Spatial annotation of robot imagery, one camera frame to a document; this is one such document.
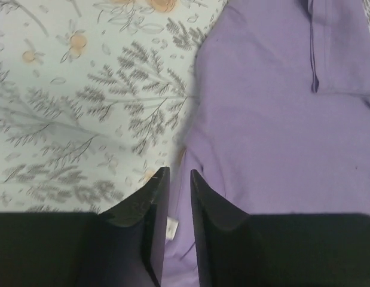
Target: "garment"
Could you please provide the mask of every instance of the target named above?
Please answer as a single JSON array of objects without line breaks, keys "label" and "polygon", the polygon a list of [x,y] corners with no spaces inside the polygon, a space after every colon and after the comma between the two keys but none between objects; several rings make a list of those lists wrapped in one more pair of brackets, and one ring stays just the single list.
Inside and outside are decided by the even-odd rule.
[{"label": "garment", "polygon": [[201,104],[169,216],[163,287],[196,287],[190,170],[251,214],[370,215],[362,1],[231,0],[196,63]]}]

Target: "clothing label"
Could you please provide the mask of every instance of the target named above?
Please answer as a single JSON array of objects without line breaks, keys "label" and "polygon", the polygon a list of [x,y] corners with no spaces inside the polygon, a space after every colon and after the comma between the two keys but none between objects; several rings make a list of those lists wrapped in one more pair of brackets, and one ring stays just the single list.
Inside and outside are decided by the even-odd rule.
[{"label": "clothing label", "polygon": [[177,232],[178,228],[178,220],[175,220],[174,218],[168,217],[167,218],[167,225],[166,225],[166,239],[167,240],[173,240],[174,236]]}]

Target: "purple shirt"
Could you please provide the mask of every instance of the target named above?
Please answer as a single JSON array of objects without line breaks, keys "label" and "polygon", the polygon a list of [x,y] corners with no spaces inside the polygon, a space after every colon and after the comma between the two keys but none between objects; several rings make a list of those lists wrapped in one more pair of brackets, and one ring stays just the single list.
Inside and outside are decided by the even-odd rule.
[{"label": "purple shirt", "polygon": [[231,0],[198,54],[201,104],[172,186],[163,287],[199,286],[190,170],[248,213],[370,215],[361,0]]}]

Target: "purple fabric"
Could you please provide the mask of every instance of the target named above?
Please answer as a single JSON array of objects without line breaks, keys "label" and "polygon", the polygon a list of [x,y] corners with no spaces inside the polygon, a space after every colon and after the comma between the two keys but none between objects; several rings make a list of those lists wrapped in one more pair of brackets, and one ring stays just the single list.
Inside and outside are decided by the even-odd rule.
[{"label": "purple fabric", "polygon": [[231,0],[196,64],[201,104],[170,198],[163,287],[196,287],[190,170],[249,213],[370,215],[361,0]]}]

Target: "bed sheet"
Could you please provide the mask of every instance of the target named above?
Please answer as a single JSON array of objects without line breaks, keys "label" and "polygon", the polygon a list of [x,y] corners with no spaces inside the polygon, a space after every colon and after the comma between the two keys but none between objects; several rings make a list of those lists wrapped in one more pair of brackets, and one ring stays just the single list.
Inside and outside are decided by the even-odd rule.
[{"label": "bed sheet", "polygon": [[0,211],[107,210],[174,167],[226,0],[0,0]]}]

